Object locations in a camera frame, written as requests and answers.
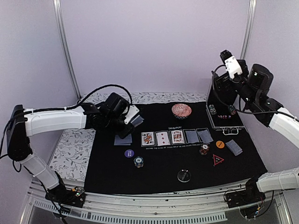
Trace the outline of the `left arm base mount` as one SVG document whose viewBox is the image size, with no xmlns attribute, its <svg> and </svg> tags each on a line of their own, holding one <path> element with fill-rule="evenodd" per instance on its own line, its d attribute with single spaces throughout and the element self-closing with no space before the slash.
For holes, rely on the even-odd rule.
<svg viewBox="0 0 299 224">
<path fill-rule="evenodd" d="M 85 190 L 78 186 L 72 189 L 66 188 L 60 175 L 56 171 L 55 174 L 58 177 L 58 186 L 53 189 L 46 190 L 45 199 L 58 204 L 82 208 L 86 197 Z"/>
</svg>

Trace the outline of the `black poker mat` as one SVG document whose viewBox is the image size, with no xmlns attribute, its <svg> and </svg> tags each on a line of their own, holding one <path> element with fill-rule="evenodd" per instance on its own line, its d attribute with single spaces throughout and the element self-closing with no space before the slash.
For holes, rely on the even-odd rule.
<svg viewBox="0 0 299 224">
<path fill-rule="evenodd" d="M 88 162 L 84 188 L 99 194 L 154 194 L 219 186 L 245 180 L 267 171 L 253 141 L 246 130 L 238 135 L 226 136 L 212 129 L 204 102 L 191 103 L 191 115 L 184 120 L 176 119 L 172 104 L 138 105 L 144 118 L 132 133 L 129 146 L 115 146 L 115 136 L 107 131 L 97 132 Z M 141 133 L 171 130 L 208 129 L 213 142 L 207 155 L 201 155 L 201 145 L 177 144 L 169 146 L 142 147 Z M 234 140 L 243 150 L 235 156 L 228 148 L 219 149 L 215 142 Z M 134 151 L 132 158 L 124 152 Z M 224 159 L 214 167 L 213 154 Z M 144 160 L 137 168 L 134 158 Z M 177 179 L 181 169 L 191 172 L 189 182 Z"/>
</svg>

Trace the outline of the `stack of poker chips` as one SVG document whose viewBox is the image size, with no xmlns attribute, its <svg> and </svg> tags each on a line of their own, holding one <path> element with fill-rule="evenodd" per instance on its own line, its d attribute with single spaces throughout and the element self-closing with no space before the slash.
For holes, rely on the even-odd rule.
<svg viewBox="0 0 299 224">
<path fill-rule="evenodd" d="M 137 156 L 134 158 L 134 164 L 137 168 L 142 168 L 144 165 L 144 160 L 142 157 Z"/>
</svg>

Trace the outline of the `orange big blind button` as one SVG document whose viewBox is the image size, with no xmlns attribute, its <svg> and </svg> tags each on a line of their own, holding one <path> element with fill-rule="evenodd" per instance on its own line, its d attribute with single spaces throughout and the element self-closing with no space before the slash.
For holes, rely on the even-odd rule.
<svg viewBox="0 0 299 224">
<path fill-rule="evenodd" d="M 219 149 L 223 149 L 225 147 L 225 143 L 221 140 L 216 141 L 215 144 Z"/>
</svg>

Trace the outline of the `blue playing card deck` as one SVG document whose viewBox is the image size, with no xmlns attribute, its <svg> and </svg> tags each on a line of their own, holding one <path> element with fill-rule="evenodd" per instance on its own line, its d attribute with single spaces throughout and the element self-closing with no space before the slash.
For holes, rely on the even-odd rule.
<svg viewBox="0 0 299 224">
<path fill-rule="evenodd" d="M 133 120 L 131 120 L 131 124 L 134 126 L 134 127 L 137 127 L 139 126 L 142 122 L 144 121 L 144 118 L 140 115 L 136 116 Z"/>
</svg>

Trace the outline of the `left aluminium frame post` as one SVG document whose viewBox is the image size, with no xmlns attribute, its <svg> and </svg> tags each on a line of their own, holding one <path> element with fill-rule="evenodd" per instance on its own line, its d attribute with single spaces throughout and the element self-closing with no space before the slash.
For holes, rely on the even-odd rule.
<svg viewBox="0 0 299 224">
<path fill-rule="evenodd" d="M 75 95 L 77 99 L 81 98 L 81 92 L 79 89 L 79 84 L 74 72 L 73 64 L 71 61 L 71 54 L 69 51 L 69 46 L 67 42 L 67 36 L 65 32 L 65 27 L 64 27 L 64 20 L 63 20 L 63 13 L 62 13 L 62 7 L 61 7 L 61 1 L 60 0 L 53 0 L 53 6 L 54 6 L 54 13 L 56 17 L 56 22 L 57 22 L 57 28 L 58 28 L 58 33 L 60 36 L 60 41 L 62 45 L 62 50 L 67 66 L 67 70 L 70 76 L 71 84 L 73 87 L 73 90 L 75 92 Z"/>
</svg>

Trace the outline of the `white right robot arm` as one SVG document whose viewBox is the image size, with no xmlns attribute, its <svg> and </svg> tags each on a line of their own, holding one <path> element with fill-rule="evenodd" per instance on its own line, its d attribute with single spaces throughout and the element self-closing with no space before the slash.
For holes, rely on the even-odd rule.
<svg viewBox="0 0 299 224">
<path fill-rule="evenodd" d="M 247 66 L 245 60 L 234 56 L 212 70 L 216 101 L 227 107 L 232 99 L 241 100 L 242 107 L 236 111 L 268 169 L 248 180 L 250 187 L 241 196 L 245 203 L 252 203 L 260 192 L 299 187 L 299 118 L 268 96 L 273 78 L 266 67 L 256 63 Z"/>
</svg>

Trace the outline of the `king of diamonds card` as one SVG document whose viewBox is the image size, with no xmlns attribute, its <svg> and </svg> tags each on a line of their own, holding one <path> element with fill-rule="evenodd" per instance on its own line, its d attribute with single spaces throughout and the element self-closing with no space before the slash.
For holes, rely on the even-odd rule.
<svg viewBox="0 0 299 224">
<path fill-rule="evenodd" d="M 171 131 L 171 141 L 172 144 L 184 144 L 185 140 L 182 130 Z"/>
</svg>

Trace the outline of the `triangular all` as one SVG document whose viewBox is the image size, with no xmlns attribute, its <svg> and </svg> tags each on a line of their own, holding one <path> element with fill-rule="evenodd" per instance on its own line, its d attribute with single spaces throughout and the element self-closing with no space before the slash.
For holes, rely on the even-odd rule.
<svg viewBox="0 0 299 224">
<path fill-rule="evenodd" d="M 213 154 L 213 162 L 214 162 L 214 167 L 222 162 L 224 162 L 224 159 Z"/>
</svg>

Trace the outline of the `red patterned bowl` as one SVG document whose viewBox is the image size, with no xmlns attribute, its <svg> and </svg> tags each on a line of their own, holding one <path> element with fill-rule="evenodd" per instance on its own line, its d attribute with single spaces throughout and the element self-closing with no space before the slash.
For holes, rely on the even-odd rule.
<svg viewBox="0 0 299 224">
<path fill-rule="evenodd" d="M 171 112 L 176 119 L 184 120 L 191 115 L 192 109 L 187 104 L 178 103 L 172 106 Z"/>
</svg>

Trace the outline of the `black round dealer button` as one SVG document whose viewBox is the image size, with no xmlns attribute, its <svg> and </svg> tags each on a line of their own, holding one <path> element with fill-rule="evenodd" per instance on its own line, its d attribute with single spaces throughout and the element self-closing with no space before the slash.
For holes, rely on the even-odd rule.
<svg viewBox="0 0 299 224">
<path fill-rule="evenodd" d="M 182 183 L 189 182 L 191 179 L 191 176 L 192 176 L 191 172 L 187 169 L 181 169 L 177 173 L 177 179 Z"/>
</svg>

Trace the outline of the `poker chips in case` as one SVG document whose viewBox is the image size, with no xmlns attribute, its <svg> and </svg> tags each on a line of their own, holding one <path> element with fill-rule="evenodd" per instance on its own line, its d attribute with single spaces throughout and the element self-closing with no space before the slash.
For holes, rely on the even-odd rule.
<svg viewBox="0 0 299 224">
<path fill-rule="evenodd" d="M 211 115 L 216 115 L 217 114 L 217 111 L 216 111 L 214 105 L 209 105 L 208 109 L 209 109 Z"/>
</svg>

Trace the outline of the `three of diamonds card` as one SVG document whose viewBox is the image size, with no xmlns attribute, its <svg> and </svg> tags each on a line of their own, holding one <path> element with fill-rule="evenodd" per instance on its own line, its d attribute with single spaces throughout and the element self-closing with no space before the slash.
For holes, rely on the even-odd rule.
<svg viewBox="0 0 299 224">
<path fill-rule="evenodd" d="M 167 131 L 156 132 L 156 140 L 158 146 L 170 145 L 169 135 Z"/>
</svg>

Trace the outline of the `purple small blind button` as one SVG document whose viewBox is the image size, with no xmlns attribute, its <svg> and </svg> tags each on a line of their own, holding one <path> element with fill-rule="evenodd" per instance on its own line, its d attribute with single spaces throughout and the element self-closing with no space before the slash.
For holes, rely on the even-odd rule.
<svg viewBox="0 0 299 224">
<path fill-rule="evenodd" d="M 135 154 L 134 151 L 131 149 L 128 149 L 124 152 L 124 155 L 126 158 L 132 158 L 134 156 L 134 154 Z"/>
</svg>

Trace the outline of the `queen of spades card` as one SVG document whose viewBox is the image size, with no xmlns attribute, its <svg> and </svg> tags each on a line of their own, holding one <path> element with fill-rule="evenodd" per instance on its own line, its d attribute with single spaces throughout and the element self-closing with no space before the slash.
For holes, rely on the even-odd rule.
<svg viewBox="0 0 299 224">
<path fill-rule="evenodd" d="M 153 132 L 143 132 L 141 133 L 141 145 L 142 147 L 154 146 L 155 138 Z"/>
</svg>

